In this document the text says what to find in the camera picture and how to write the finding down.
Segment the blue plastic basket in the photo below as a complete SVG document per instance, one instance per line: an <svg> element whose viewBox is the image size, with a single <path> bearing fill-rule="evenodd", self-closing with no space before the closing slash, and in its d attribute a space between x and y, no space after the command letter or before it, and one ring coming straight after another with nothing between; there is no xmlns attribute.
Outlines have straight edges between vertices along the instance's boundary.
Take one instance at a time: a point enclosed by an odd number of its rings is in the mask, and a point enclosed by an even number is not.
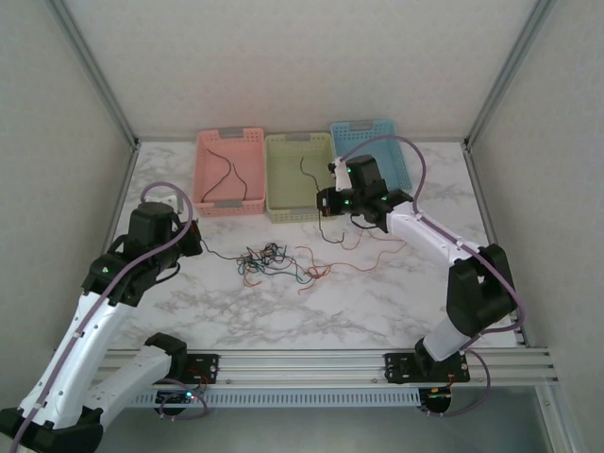
<svg viewBox="0 0 604 453"><path fill-rule="evenodd" d="M345 121L330 125L330 134L336 157L342 157L358 145L381 136L396 134L391 120ZM399 141L380 139L366 144L350 158L368 155L373 157L388 189L401 189L411 193L412 183L407 171Z"/></svg>

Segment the green plastic basket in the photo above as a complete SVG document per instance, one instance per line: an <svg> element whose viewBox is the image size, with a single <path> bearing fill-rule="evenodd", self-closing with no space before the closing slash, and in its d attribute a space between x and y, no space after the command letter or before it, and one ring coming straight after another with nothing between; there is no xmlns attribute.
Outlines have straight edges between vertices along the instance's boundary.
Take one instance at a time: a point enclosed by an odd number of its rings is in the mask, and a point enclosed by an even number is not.
<svg viewBox="0 0 604 453"><path fill-rule="evenodd" d="M264 139L266 208L274 223L316 222L316 193L332 185L326 132L271 134Z"/></svg>

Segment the pink plastic basket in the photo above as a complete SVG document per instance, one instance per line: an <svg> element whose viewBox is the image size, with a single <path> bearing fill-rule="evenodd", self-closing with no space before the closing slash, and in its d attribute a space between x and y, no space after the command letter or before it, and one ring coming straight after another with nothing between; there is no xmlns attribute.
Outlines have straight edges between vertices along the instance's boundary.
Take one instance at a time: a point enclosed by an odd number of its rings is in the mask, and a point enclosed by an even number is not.
<svg viewBox="0 0 604 453"><path fill-rule="evenodd" d="M265 212L264 133L244 127L232 133L204 130L197 138L192 201L204 217Z"/></svg>

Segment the electronics board with LED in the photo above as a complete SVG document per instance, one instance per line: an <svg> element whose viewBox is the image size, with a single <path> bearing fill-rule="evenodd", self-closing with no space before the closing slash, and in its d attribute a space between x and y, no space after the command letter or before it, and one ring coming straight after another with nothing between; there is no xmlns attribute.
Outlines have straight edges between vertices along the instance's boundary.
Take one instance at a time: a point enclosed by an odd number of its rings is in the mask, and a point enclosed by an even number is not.
<svg viewBox="0 0 604 453"><path fill-rule="evenodd" d="M157 405L188 405L195 400L190 391L158 391L155 399Z"/></svg>
<svg viewBox="0 0 604 453"><path fill-rule="evenodd" d="M450 408L451 400L452 393L449 387L432 388L426 396L425 407L430 412L445 413Z"/></svg>

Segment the aluminium table edge rail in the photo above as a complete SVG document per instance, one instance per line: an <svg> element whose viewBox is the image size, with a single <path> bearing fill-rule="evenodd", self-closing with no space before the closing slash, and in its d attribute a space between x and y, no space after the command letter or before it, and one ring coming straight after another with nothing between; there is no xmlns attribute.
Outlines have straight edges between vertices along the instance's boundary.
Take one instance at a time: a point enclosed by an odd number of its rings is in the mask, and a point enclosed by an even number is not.
<svg viewBox="0 0 604 453"><path fill-rule="evenodd" d="M122 179L120 189L118 192L118 198L117 198L114 210L112 212L112 216L111 216L111 220L110 220L110 224L109 224L108 236L107 236L107 240L109 242L114 238L115 232L119 225L120 215L121 215L124 203L126 201L128 188L130 186L132 175L133 175L135 167L136 167L136 162L137 162L138 156L140 154L140 149L141 149L141 142L136 141L134 147L132 148L132 152L130 153L130 156L129 156L129 159L127 162L127 166L126 166L126 172Z"/></svg>
<svg viewBox="0 0 604 453"><path fill-rule="evenodd" d="M478 174L478 167L476 166L471 149L465 142L461 144L461 149L467 167L468 175L471 180L473 191L477 199L478 210L484 226L486 237L489 240L489 243L499 243L495 232L495 225L493 223L493 219L489 211L485 192L483 190L482 183ZM519 310L515 310L513 314L510 314L511 321L517 323L519 320L519 314ZM513 332L518 345L525 348L531 347L527 340L526 329L522 325L518 326Z"/></svg>
<svg viewBox="0 0 604 453"><path fill-rule="evenodd" d="M415 143L463 143L465 138L462 136L405 136ZM198 134L185 136L141 136L138 137L141 143L195 143Z"/></svg>

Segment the aluminium frame post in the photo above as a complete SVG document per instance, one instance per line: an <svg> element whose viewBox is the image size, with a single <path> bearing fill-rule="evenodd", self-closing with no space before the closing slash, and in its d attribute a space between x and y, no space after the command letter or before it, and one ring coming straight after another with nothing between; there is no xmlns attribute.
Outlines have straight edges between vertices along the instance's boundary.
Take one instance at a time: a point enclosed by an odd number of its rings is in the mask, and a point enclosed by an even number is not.
<svg viewBox="0 0 604 453"><path fill-rule="evenodd" d="M549 13L557 3L558 0L535 0L527 20L521 27L509 54L505 57L493 85L478 111L476 119L464 137L463 143L467 150L473 147L491 121Z"/></svg>
<svg viewBox="0 0 604 453"><path fill-rule="evenodd" d="M126 139L128 145L137 149L139 139L133 131L126 115L121 108L113 89L92 53L86 39L80 30L66 0L47 0L48 6L56 14L58 23L65 34L68 43L73 47L75 56L82 65L84 73L89 78L98 97L109 113L110 118Z"/></svg>

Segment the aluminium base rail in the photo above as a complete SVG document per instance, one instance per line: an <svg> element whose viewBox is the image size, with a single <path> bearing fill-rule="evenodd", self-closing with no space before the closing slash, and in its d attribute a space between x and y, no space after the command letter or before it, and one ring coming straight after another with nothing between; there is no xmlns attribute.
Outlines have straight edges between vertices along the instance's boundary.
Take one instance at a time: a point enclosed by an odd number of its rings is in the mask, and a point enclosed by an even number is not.
<svg viewBox="0 0 604 453"><path fill-rule="evenodd" d="M215 387L257 388L385 388L386 349L215 349L219 356ZM479 348L486 363L467 358L470 380L454 389L534 387L559 383L553 359L545 348Z"/></svg>

